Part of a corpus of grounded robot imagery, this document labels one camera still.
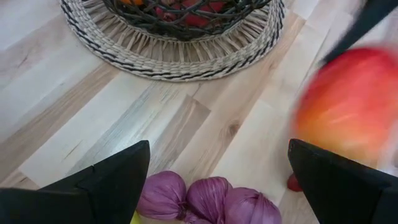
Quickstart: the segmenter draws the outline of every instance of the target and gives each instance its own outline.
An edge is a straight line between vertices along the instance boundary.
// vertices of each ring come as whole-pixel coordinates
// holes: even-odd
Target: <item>blurry apple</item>
[[[390,50],[348,50],[310,82],[293,118],[306,142],[376,167],[398,118],[398,60]]]

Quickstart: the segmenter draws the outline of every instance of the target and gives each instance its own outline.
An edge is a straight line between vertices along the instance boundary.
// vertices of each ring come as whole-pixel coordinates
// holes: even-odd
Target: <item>wood grain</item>
[[[162,135],[152,146],[149,175],[170,168],[209,113],[210,110],[198,101],[190,96],[185,97]]]
[[[0,180],[29,158],[119,72],[103,64],[55,104],[0,144]]]

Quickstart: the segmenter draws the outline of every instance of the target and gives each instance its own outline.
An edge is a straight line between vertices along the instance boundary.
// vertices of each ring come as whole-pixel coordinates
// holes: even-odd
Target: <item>wooden floor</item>
[[[56,0],[0,1],[0,186],[37,189],[148,139],[151,174],[220,175],[263,192],[284,223],[317,223],[286,190],[289,113],[360,2],[287,0],[283,38],[265,59],[220,80],[166,83],[91,54]],[[392,40],[391,20],[360,43]]]

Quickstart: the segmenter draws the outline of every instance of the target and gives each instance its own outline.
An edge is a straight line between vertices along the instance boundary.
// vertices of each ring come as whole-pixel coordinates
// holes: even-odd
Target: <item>red object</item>
[[[179,3],[174,4],[174,2],[175,2],[174,0],[163,0],[162,2],[163,2],[163,4],[166,4],[169,6],[172,5],[172,7],[175,9],[181,9],[181,5]],[[198,2],[197,0],[186,0],[182,3],[182,5],[184,7],[190,7],[190,6],[193,6],[194,4],[196,4],[197,2]],[[223,8],[224,4],[225,4],[225,2],[210,2],[209,4],[204,5],[201,8],[199,8],[199,10],[205,11],[205,12],[219,12]],[[172,14],[170,12],[164,12],[163,10],[161,10],[161,8],[156,8],[156,14],[162,20],[167,21],[167,22],[172,22],[177,19],[177,15]],[[205,27],[209,23],[209,19],[202,17],[202,16],[196,16],[193,14],[189,14],[186,16],[184,22],[188,26]]]
[[[294,174],[290,175],[287,180],[287,188],[293,190],[294,192],[302,192],[303,189],[300,187],[299,182]]]
[[[299,139],[375,167],[397,118],[397,57],[363,47],[346,51],[315,75],[293,129]]]

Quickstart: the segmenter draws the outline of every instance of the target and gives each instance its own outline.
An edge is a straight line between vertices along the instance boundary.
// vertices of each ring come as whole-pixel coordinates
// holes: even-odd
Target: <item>fruit in basket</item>
[[[181,9],[181,5],[183,5],[185,8],[188,8],[190,6],[193,6],[197,2],[198,2],[198,0],[186,0],[181,3],[176,2],[176,0],[162,0],[163,4],[171,6],[174,9]],[[216,13],[216,12],[220,12],[224,5],[225,5],[225,2],[210,2],[209,4],[206,4],[202,7],[200,7],[199,10],[205,11],[205,12]],[[167,22],[172,22],[177,19],[176,14],[172,14],[170,12],[164,12],[159,7],[156,8],[156,14],[162,20],[167,21]],[[184,25],[187,25],[187,26],[205,27],[209,23],[209,19],[202,17],[202,16],[189,14],[186,16],[183,23],[184,23]]]
[[[398,118],[398,60],[390,50],[348,50],[325,65],[299,101],[299,139],[375,167]]]
[[[142,5],[144,2],[142,0],[120,0],[121,2],[123,2],[124,4],[135,4],[137,6]]]

